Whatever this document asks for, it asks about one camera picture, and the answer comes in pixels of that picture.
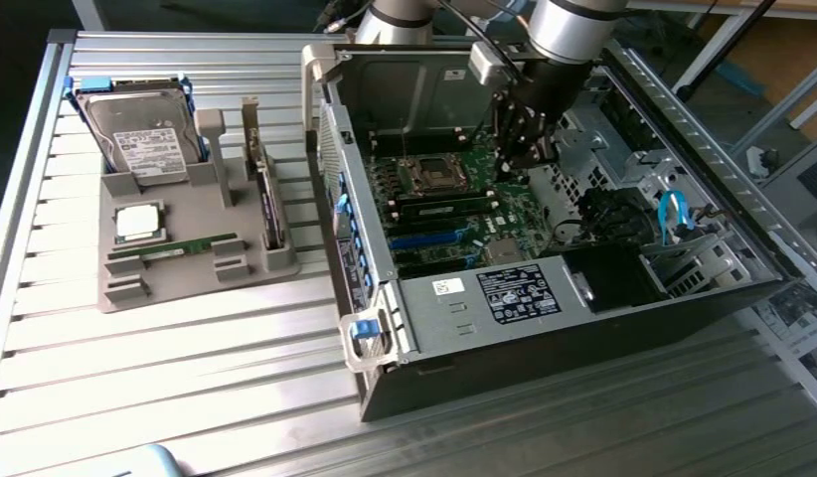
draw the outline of black pcie slot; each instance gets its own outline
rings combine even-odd
[[[430,221],[418,224],[398,224],[387,228],[390,237],[430,234],[434,232],[455,231],[467,226],[466,220]]]
[[[400,278],[412,278],[416,276],[437,275],[439,273],[450,273],[451,271],[462,271],[466,266],[467,262],[463,258],[434,261],[431,263],[400,265],[399,276]]]

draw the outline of green circuit board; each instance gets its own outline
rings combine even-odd
[[[388,243],[404,238],[422,241],[451,232],[461,237],[447,244],[392,247],[402,277],[499,264],[491,250],[513,250],[514,244],[518,259],[535,258],[546,250],[551,235],[542,206],[529,184],[517,179],[495,182],[494,164],[494,150],[485,143],[465,152],[378,157],[366,162]],[[438,199],[434,205],[414,204]],[[441,218],[430,220],[423,216],[427,212]]]

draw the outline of slotted aluminum surface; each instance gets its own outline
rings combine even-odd
[[[300,49],[322,40],[83,33],[73,52],[63,45],[52,78],[184,72],[198,107],[224,110],[227,155],[240,96],[259,97],[304,271],[100,314],[101,157],[55,97],[24,207],[3,210],[16,227],[0,239],[0,475],[115,475],[149,442],[188,475],[817,475],[817,409],[732,320],[661,350],[358,422],[303,146]]]

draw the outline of hard drive label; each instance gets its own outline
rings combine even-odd
[[[477,279],[502,325],[562,311],[537,264],[479,273]]]
[[[184,172],[184,155],[175,129],[171,127],[116,132],[113,139],[128,169],[136,177]]]

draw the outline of processor chip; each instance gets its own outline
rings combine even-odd
[[[399,165],[410,182],[407,189],[416,195],[467,190],[467,177],[455,156],[407,157]]]
[[[160,232],[160,214],[158,207],[151,204],[119,209],[113,221],[116,243],[151,239]]]
[[[489,257],[489,262],[494,265],[518,263],[523,260],[523,255],[519,252],[519,247],[517,246],[517,240],[514,238],[491,240],[486,247],[486,255]]]

